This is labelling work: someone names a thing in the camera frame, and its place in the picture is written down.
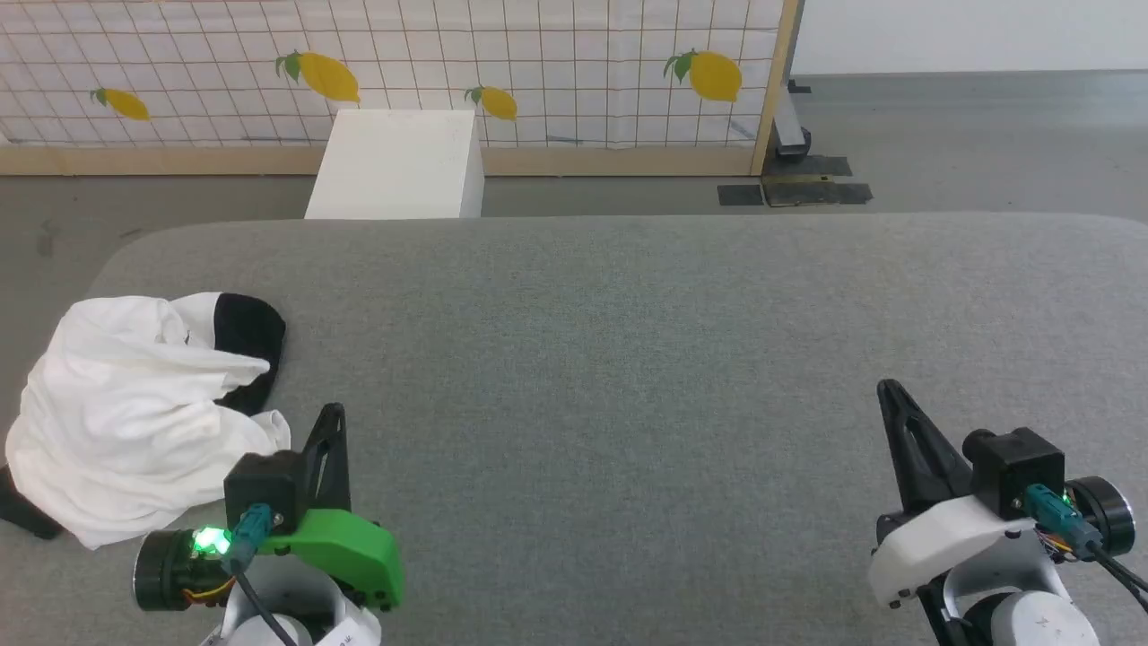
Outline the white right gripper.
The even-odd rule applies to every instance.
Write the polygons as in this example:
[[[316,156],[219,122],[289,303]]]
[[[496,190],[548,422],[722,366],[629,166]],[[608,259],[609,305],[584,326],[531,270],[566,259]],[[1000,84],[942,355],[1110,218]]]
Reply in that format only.
[[[971,466],[905,386],[879,380],[877,397],[902,511],[922,514],[890,530],[874,551],[868,583],[879,604],[934,593],[943,612],[965,597],[1002,592],[1000,612],[1075,612],[1054,557],[1097,562],[1135,546],[1137,522],[1106,478],[1075,478],[1055,493],[1026,487],[1001,519],[972,496]]]

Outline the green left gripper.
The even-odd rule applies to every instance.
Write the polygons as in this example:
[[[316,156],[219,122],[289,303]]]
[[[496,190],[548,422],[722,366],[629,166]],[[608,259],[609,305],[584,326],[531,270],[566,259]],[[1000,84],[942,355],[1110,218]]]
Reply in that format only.
[[[302,451],[304,512],[284,534],[269,509],[249,509],[232,528],[204,526],[148,534],[135,557],[135,605],[144,612],[224,606],[238,591],[235,573],[255,583],[255,567],[298,557],[357,605],[389,612],[404,600],[404,573],[394,537],[352,514],[347,413],[340,402],[320,408]]]

